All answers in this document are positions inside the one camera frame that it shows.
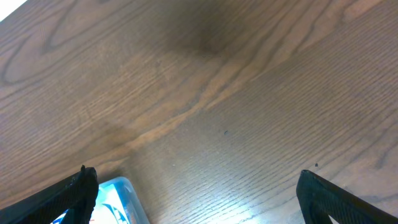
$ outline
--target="blue container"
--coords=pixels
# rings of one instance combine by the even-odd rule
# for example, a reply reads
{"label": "blue container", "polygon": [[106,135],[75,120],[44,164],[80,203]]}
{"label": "blue container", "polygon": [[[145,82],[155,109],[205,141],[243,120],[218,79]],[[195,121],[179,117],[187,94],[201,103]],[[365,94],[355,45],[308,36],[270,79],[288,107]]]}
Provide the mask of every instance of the blue container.
{"label": "blue container", "polygon": [[[62,221],[66,212],[53,224]],[[90,224],[149,224],[130,181],[117,177],[99,185]]]}

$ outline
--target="brown wood tabletop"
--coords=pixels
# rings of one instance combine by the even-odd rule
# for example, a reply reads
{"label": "brown wood tabletop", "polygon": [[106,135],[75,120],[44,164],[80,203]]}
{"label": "brown wood tabletop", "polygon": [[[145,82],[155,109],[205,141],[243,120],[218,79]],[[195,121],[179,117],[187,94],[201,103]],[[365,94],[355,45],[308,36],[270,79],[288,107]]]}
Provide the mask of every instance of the brown wood tabletop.
{"label": "brown wood tabletop", "polygon": [[0,208],[77,172],[151,223],[303,223],[310,169],[398,216],[396,0],[28,0],[0,22]]}

